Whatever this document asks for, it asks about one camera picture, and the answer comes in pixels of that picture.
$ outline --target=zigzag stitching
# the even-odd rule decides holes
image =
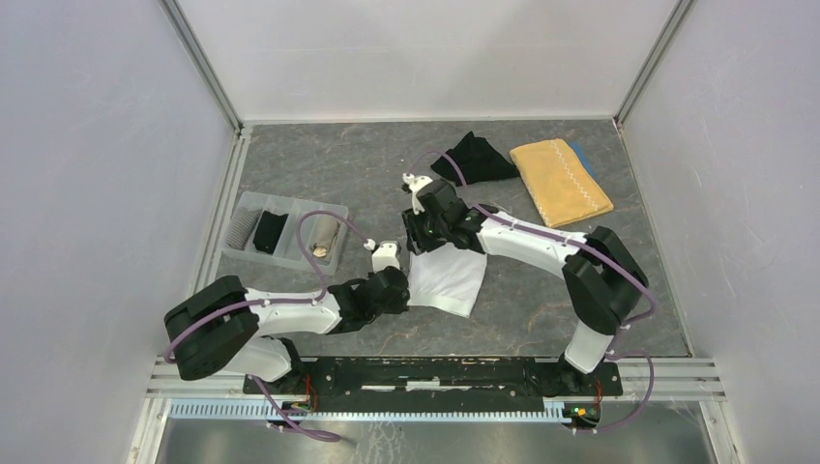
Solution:
[[[586,198],[587,201],[589,202],[589,204],[592,205],[592,207],[595,209],[595,211],[597,211],[600,208],[598,206],[598,203],[596,203],[595,200],[592,199],[592,196],[590,196],[590,194],[587,192],[587,190],[585,190],[584,187],[582,187],[581,184],[578,182],[578,180],[575,179],[574,174],[572,174],[572,171],[570,171],[570,166],[567,164],[567,160],[564,158],[564,155],[561,153],[561,149],[558,148],[558,144],[555,143],[555,140],[550,140],[549,142],[552,144],[552,148],[555,149],[555,153],[556,153],[556,155],[558,155],[558,160],[561,162],[561,164],[564,165],[564,170],[567,171],[567,175],[570,176],[570,179],[572,179],[572,182],[575,183],[576,187],[578,187],[578,190],[581,191],[581,194],[584,195],[584,198]]]
[[[530,196],[533,198],[533,203],[536,204],[536,210],[538,210],[539,214],[541,215],[543,223],[549,225],[549,217],[546,215],[546,211],[543,210],[541,202],[538,201],[538,199],[536,198],[536,195],[533,193],[532,189],[530,188],[530,185],[525,182],[524,187],[526,187],[527,191],[530,192]]]

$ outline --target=gray marble surface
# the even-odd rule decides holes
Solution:
[[[615,205],[611,213],[563,227],[616,231],[650,280],[661,308],[621,340],[624,349],[653,356],[687,354],[658,249],[627,154],[610,121],[482,121],[257,126],[253,129],[239,194],[258,191],[345,205],[363,232],[376,241],[405,240],[399,212],[409,208],[401,173],[427,150],[452,148],[467,132],[508,156],[511,148],[547,138],[578,142],[600,186]],[[433,159],[417,174],[433,175]],[[517,218],[542,223],[520,179],[479,183],[462,197],[495,204]],[[333,282],[366,276],[370,263],[359,240],[348,234]],[[403,256],[403,266],[408,258]],[[237,275],[248,287],[274,292],[314,290],[316,276],[221,258],[219,276]],[[642,302],[636,311],[646,310]],[[558,356],[577,319],[564,282],[511,259],[490,256],[481,293],[469,319],[428,307],[384,315],[357,333],[294,333],[303,356]]]

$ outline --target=white cloth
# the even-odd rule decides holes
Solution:
[[[482,288],[486,254],[446,244],[421,255],[410,254],[411,306],[432,306],[470,317]]]

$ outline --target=wire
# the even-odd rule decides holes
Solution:
[[[601,419],[603,419],[603,402],[602,401],[600,401],[598,403],[598,408],[596,408],[596,409],[598,410],[598,421],[600,421]]]
[[[278,303],[311,303],[313,299],[310,298],[273,298],[271,300],[251,300],[249,302],[238,302],[234,304],[229,304],[221,309],[217,309],[216,311],[208,314],[207,316],[203,317],[202,319],[197,320],[193,324],[191,324],[187,329],[183,330],[182,333],[177,335],[172,341],[171,344],[165,348],[165,351],[162,352],[162,357],[165,358],[165,362],[169,364],[175,364],[176,360],[172,358],[174,354],[174,350],[191,334],[198,331],[202,326],[208,324],[211,321],[224,317],[230,312],[236,311],[238,309],[242,309],[244,307],[249,306],[256,306],[256,305],[273,305]]]
[[[458,180],[461,181],[461,185],[462,185],[461,188],[464,189],[465,192],[468,191],[467,182],[464,179],[464,174],[461,172],[461,169],[458,167],[458,164],[452,158],[450,158],[450,155],[448,155],[446,153],[442,153],[442,152],[438,152],[438,151],[430,151],[430,152],[424,153],[423,155],[419,156],[413,162],[413,164],[410,165],[410,170],[408,171],[408,173],[413,174],[413,169],[415,169],[416,165],[419,164],[419,161],[421,161],[423,158],[425,158],[429,155],[437,155],[437,156],[440,156],[440,157],[444,158],[445,160],[447,160],[447,162],[449,162],[450,165],[453,167],[453,170],[455,171],[455,174],[458,176]],[[615,333],[615,336],[612,337],[612,341],[609,342],[609,346],[606,348],[607,353],[610,353],[610,354],[607,354],[607,355],[604,356],[605,359],[607,359],[608,361],[612,361],[612,362],[616,362],[616,361],[621,360],[623,358],[635,357],[635,356],[641,356],[641,357],[645,358],[647,364],[649,365],[649,386],[646,389],[646,395],[644,396],[643,400],[638,404],[638,406],[635,408],[635,410],[632,411],[632,413],[629,414],[628,416],[626,416],[624,419],[618,420],[616,422],[610,423],[609,425],[605,425],[604,427],[597,428],[597,429],[594,429],[594,430],[579,429],[577,431],[580,431],[582,433],[600,433],[600,432],[604,432],[606,430],[612,430],[613,428],[617,428],[617,427],[620,427],[622,425],[626,425],[626,424],[634,421],[637,418],[637,416],[641,412],[643,412],[644,408],[646,408],[646,405],[649,402],[649,397],[652,395],[652,389],[655,387],[655,366],[652,364],[652,359],[650,358],[650,356],[644,351],[632,351],[632,352],[626,353],[624,355],[616,356],[614,354],[613,347],[616,345],[616,342],[618,341],[619,336],[624,332],[624,330],[623,330],[624,328],[627,329],[630,326],[630,324],[632,324],[634,322],[637,322],[637,321],[640,321],[642,319],[646,319],[647,317],[650,317],[653,314],[655,314],[655,312],[658,310],[658,306],[660,305],[660,303],[658,301],[658,298],[655,296],[655,294],[650,292],[649,289],[646,288],[646,286],[644,286],[644,284],[640,282],[640,280],[635,278],[635,276],[630,274],[626,269],[624,269],[620,265],[618,265],[618,263],[616,263],[615,261],[609,259],[608,256],[601,253],[597,249],[595,249],[595,248],[593,248],[593,247],[591,247],[591,246],[589,246],[589,245],[587,245],[583,242],[579,242],[579,241],[574,240],[574,239],[568,239],[568,238],[563,237],[561,235],[554,234],[554,233],[548,232],[546,230],[541,230],[541,229],[536,229],[536,228],[533,228],[533,227],[529,227],[529,226],[526,226],[526,225],[523,225],[523,224],[520,224],[520,223],[517,223],[517,222],[513,223],[510,220],[506,220],[502,217],[497,217],[497,216],[493,215],[490,211],[488,211],[482,205],[479,205],[479,204],[475,204],[475,205],[473,205],[473,207],[476,208],[479,212],[481,212],[486,217],[491,218],[493,220],[496,220],[498,222],[501,222],[502,224],[507,225],[507,226],[509,226],[513,229],[518,229],[518,230],[521,230],[521,231],[524,231],[524,232],[531,233],[533,235],[538,235],[538,236],[541,236],[541,237],[545,237],[547,239],[553,240],[553,241],[558,242],[558,243],[562,243],[562,244],[566,243],[568,245],[572,245],[573,247],[577,247],[579,249],[582,249],[582,250],[592,254],[593,256],[598,258],[603,264],[605,264],[610,269],[612,269],[613,271],[615,271],[616,273],[621,275],[621,277],[625,278],[644,297],[646,297],[646,299],[649,301],[649,309],[642,312],[642,313],[640,313],[640,314],[637,314],[635,316],[627,318],[623,322],[622,329]]]
[[[583,416],[577,416],[577,417],[578,417],[579,419],[581,419],[582,421],[585,421],[585,422],[589,423],[590,425],[592,425],[592,426],[594,426],[594,427],[597,427],[597,426],[598,426],[598,422],[597,422],[597,421],[591,421],[591,420],[589,420],[589,419],[587,419],[587,418],[585,418],[585,417],[583,417]]]
[[[279,406],[277,405],[274,398],[271,396],[268,389],[265,388],[265,383],[262,381],[262,379],[256,377],[255,375],[251,375],[250,378],[253,379],[253,382],[256,383],[256,386],[259,387],[260,390],[262,390],[262,394],[264,394],[265,397],[268,398],[268,402],[271,403],[271,406],[274,407],[274,410],[276,410],[276,412],[279,414],[282,420],[290,426],[290,428],[283,428],[282,431],[287,430],[301,433],[306,437],[312,438],[313,440],[318,440],[320,442],[334,443],[341,440],[341,437],[333,432],[328,432],[326,430],[314,430],[310,428],[303,428],[301,425],[299,425],[298,423],[296,423],[288,417],[288,415],[294,414],[293,412],[285,412],[282,411],[281,408],[279,408]]]
[[[310,396],[310,376],[305,374],[305,397],[307,398],[307,406],[312,411],[315,411],[313,408],[313,398]]]
[[[597,393],[595,395],[595,401],[592,403],[593,409],[600,406],[600,402],[603,400],[603,389],[600,386],[600,380],[595,381],[595,389]]]
[[[288,304],[311,303],[312,304],[315,301],[320,301],[323,298],[325,298],[325,296],[328,294],[328,286],[329,286],[328,278],[327,278],[326,275],[324,275],[324,273],[322,273],[322,270],[319,268],[318,263],[316,263],[315,258],[313,257],[312,254],[310,254],[308,252],[308,249],[305,247],[305,242],[302,240],[302,225],[305,223],[305,219],[313,217],[313,216],[317,216],[317,215],[330,216],[330,217],[336,218],[337,220],[340,220],[341,222],[344,222],[350,228],[350,230],[352,230],[354,233],[356,233],[356,235],[361,237],[362,240],[365,243],[368,242],[367,236],[365,236],[365,234],[363,234],[362,231],[359,230],[358,227],[356,227],[356,224],[354,224],[352,221],[350,221],[350,220],[346,219],[345,217],[342,217],[341,215],[339,215],[337,213],[334,213],[332,211],[324,211],[324,210],[311,211],[311,212],[309,212],[309,213],[307,213],[307,214],[305,214],[305,215],[303,215],[299,218],[299,220],[296,222],[296,242],[297,242],[297,244],[299,244],[299,249],[302,251],[302,254],[307,259],[310,266],[313,268],[313,271],[316,272],[316,276],[319,277],[319,284],[321,286],[321,291],[319,292],[319,295],[315,299],[314,298],[273,298],[273,299],[270,299],[270,300],[251,300],[249,302],[238,302],[238,303],[235,303],[235,304],[230,304],[230,305],[225,306],[223,308],[217,309],[216,311],[212,312],[211,314],[208,314],[207,316],[203,317],[202,319],[197,320],[196,322],[194,322],[193,324],[188,326],[187,329],[182,331],[182,333],[177,335],[171,341],[171,343],[168,345],[168,347],[165,348],[165,351],[162,352],[162,357],[165,359],[165,362],[169,363],[169,364],[176,363],[176,360],[173,358],[174,350],[176,350],[177,347],[179,347],[179,345],[186,338],[188,338],[191,334],[198,331],[200,328],[202,328],[206,324],[208,324],[208,323],[210,323],[214,320],[217,320],[221,317],[224,317],[232,311],[236,311],[238,309],[242,309],[242,308],[250,307],[250,306],[256,306],[256,305],[267,306],[267,305],[275,305],[275,304],[283,304],[283,303],[288,303]],[[322,442],[337,442],[337,441],[340,440],[340,437],[338,435],[336,435],[335,433],[326,432],[326,431],[323,431],[323,430],[308,430],[308,429],[304,429],[301,426],[299,426],[299,424],[297,424],[296,422],[294,422],[290,418],[288,418],[287,415],[288,414],[303,414],[304,412],[299,411],[299,410],[282,411],[279,408],[279,406],[277,405],[277,403],[274,401],[271,394],[265,388],[265,384],[262,382],[262,380],[259,379],[256,376],[250,376],[250,377],[253,378],[253,380],[256,382],[256,385],[258,385],[259,389],[262,390],[262,394],[264,394],[265,397],[268,398],[268,401],[270,401],[270,403],[273,405],[274,409],[276,409],[277,412],[279,413],[279,415],[284,419],[284,421],[287,422],[287,424],[291,426],[291,429],[293,431],[303,433],[303,434],[309,436],[310,438],[312,438],[314,440],[319,440],[319,441],[322,441]],[[310,395],[309,395],[310,392],[313,392],[313,396],[312,396],[313,400],[311,401],[311,405],[312,405],[312,410],[315,411],[316,408],[318,407],[318,401],[319,400],[318,400],[318,395],[316,395],[315,390],[310,385],[310,377],[308,376],[307,377],[308,398],[310,398]]]
[[[319,263],[316,262],[316,258],[313,256],[312,253],[308,252],[308,248],[305,246],[305,241],[302,240],[302,226],[305,224],[305,219],[311,218],[313,216],[325,215],[335,218],[343,223],[345,223],[350,230],[356,233],[362,240],[367,243],[369,238],[356,227],[352,221],[342,217],[341,215],[334,213],[332,211],[325,211],[325,210],[318,210],[318,211],[311,211],[309,213],[304,214],[299,220],[296,222],[296,243],[299,244],[299,250],[302,252],[302,255],[305,257],[307,262],[313,268],[313,271],[316,273],[316,276],[319,277],[319,284],[321,285],[321,291],[319,295],[316,297],[316,301],[319,301],[325,298],[325,295],[328,294],[328,286],[330,283],[328,282],[328,278],[325,273],[319,268]]]

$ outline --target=blue cloth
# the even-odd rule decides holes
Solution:
[[[587,170],[587,174],[589,174],[593,180],[596,180],[595,173],[592,172],[592,166],[587,160],[587,157],[584,156],[584,152],[581,151],[581,146],[578,145],[578,142],[567,142],[567,145],[570,145],[570,148],[572,148],[572,150],[575,152],[575,155],[581,161],[581,165],[583,165],[584,169]]]

